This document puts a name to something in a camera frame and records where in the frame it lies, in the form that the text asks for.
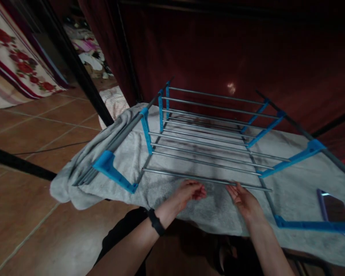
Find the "black wristband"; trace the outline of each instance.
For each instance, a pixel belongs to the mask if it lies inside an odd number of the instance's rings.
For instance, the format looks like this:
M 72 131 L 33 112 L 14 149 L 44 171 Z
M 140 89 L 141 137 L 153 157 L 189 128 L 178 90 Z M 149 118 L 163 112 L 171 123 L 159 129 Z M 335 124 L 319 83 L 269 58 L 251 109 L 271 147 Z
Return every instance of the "black wristband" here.
M 155 228 L 157 234 L 159 236 L 162 236 L 165 234 L 165 228 L 162 226 L 160 219 L 156 217 L 156 214 L 154 213 L 154 209 L 148 210 L 148 217 L 152 222 L 152 227 Z

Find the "person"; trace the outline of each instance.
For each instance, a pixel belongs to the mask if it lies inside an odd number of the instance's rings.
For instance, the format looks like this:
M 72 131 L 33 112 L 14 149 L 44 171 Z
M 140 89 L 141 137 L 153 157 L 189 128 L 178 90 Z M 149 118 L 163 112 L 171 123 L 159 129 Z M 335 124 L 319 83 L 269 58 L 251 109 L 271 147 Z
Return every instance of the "person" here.
M 230 243 L 236 243 L 237 251 L 233 253 L 228 248 L 219 247 L 215 263 L 217 271 L 224 275 L 294 276 L 257 199 L 238 182 L 236 186 L 227 185 L 226 189 L 244 218 L 251 242 L 230 237 Z M 88 276 L 104 275 L 106 271 L 112 275 L 146 275 L 145 260 L 159 234 L 163 234 L 190 200 L 201 200 L 206 196 L 203 184 L 184 180 L 155 211 L 151 209 L 147 213 L 140 207 L 127 213 L 102 241 L 99 258 Z

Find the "left hand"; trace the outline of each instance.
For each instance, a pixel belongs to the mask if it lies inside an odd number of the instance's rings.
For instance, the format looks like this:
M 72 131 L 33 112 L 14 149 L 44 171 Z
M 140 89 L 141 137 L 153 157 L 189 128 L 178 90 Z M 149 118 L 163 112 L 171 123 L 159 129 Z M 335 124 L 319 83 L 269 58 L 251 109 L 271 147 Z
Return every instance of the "left hand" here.
M 207 192 L 202 183 L 196 180 L 187 179 L 184 180 L 175 193 L 169 198 L 174 202 L 181 212 L 187 206 L 188 201 L 201 200 L 207 197 Z

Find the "gray towel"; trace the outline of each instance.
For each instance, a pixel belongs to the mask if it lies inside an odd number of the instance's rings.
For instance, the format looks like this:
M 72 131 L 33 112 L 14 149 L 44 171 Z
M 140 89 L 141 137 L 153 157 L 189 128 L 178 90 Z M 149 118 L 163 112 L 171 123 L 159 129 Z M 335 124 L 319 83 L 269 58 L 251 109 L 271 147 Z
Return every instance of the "gray towel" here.
M 103 130 L 87 146 L 85 146 L 63 168 L 52 181 L 51 195 L 60 202 L 72 201 L 79 209 L 86 209 L 101 200 L 107 198 L 120 200 L 129 204 L 135 204 L 146 208 L 158 207 L 177 188 L 182 179 L 151 172 L 145 172 L 135 194 L 130 194 L 109 178 L 99 173 L 89 185 L 73 187 L 77 177 L 105 150 L 106 145 L 130 122 L 131 118 L 139 112 L 145 104 L 138 104 L 126 110 L 115 123 Z M 159 132 L 158 107 L 152 106 L 149 111 L 149 127 L 152 132 Z M 192 128 L 178 128 L 177 125 L 169 125 L 168 129 L 191 132 Z M 256 135 L 257 130 L 250 129 L 249 134 Z M 206 136 L 220 139 L 240 141 L 225 135 Z M 207 140 L 191 138 L 198 141 Z M 307 140 L 299 135 L 271 131 L 262 138 L 252 151 L 288 158 L 306 148 Z M 200 145 L 192 145 L 162 138 L 159 144 L 186 148 L 195 151 L 224 156 L 227 158 L 240 159 L 251 162 L 248 154 L 229 152 L 225 150 L 209 148 Z M 231 146 L 245 149 L 243 146 Z M 235 168 L 254 171 L 252 166 L 229 163 L 223 160 L 208 159 L 194 154 L 186 154 L 157 148 L 156 151 L 208 161 L 210 163 L 231 166 Z M 133 183 L 148 157 L 146 140 L 141 123 L 135 126 L 125 141 L 115 152 L 114 166 Z M 256 162 L 263 165 L 275 165 L 278 161 L 265 158 L 256 158 Z M 177 160 L 170 157 L 155 155 L 151 158 L 149 168 L 168 170 L 191 175 L 240 181 L 246 184 L 260 186 L 256 175 L 236 172 L 228 169 L 216 168 L 208 165 Z M 318 188 L 341 199 L 345 203 L 345 174 L 341 172 L 326 156 L 319 153 L 292 167 L 269 176 L 264 179 L 268 188 L 273 189 L 271 197 L 274 201 L 277 214 L 286 220 L 322 220 L 320 206 L 316 190 Z M 245 223 L 233 205 L 225 187 L 221 184 L 204 183 L 207 190 L 207 198 L 199 202 L 189 202 L 178 218 L 189 220 L 209 233 L 247 236 L 248 231 Z M 266 217 L 268 218 L 279 243 L 284 248 L 304 251 L 313 254 L 325 261 L 345 266 L 345 236 L 337 233 L 323 233 L 314 231 L 279 229 L 271 214 L 268 202 L 263 192 L 251 190 L 259 200 Z

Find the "red curtain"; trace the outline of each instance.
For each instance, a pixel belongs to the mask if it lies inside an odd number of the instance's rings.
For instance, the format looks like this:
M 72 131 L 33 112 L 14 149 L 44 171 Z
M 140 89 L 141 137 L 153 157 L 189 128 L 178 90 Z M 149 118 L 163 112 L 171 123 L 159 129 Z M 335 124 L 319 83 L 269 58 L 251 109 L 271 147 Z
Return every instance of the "red curtain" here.
M 113 14 L 118 12 L 116 1 L 80 3 L 129 105 L 134 105 L 135 89 L 125 58 L 128 53 L 120 47 L 123 38 L 117 30 L 121 26 Z M 292 5 L 295 2 L 282 8 L 289 10 Z M 308 6 L 309 10 L 317 5 Z M 322 7 L 328 16 L 345 14 L 345 7 Z M 150 101 L 175 75 L 172 86 L 262 101 L 255 93 L 258 89 L 310 133 L 345 113 L 345 32 L 127 4 L 119 4 L 119 8 L 144 101 Z M 258 108 L 173 90 L 171 96 L 253 112 Z M 243 121 L 250 118 L 193 105 L 171 103 L 171 107 Z M 267 113 L 276 114 L 270 108 Z M 269 123 L 266 118 L 255 122 L 259 126 Z M 276 129 L 295 132 L 285 121 Z M 330 145 L 333 141 L 333 152 L 345 158 L 345 134 L 335 130 L 320 140 Z

